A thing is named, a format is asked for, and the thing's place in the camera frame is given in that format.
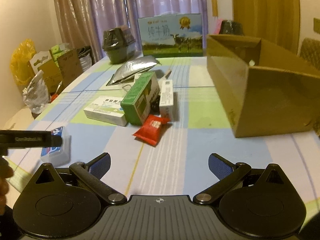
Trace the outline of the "person left hand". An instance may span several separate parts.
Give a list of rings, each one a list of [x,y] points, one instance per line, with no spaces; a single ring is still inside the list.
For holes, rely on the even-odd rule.
[[[1,181],[0,181],[0,214],[5,213],[5,207],[7,204],[6,194],[9,192],[9,184],[7,178],[11,178],[14,175],[13,169],[9,166],[8,162],[1,157]]]

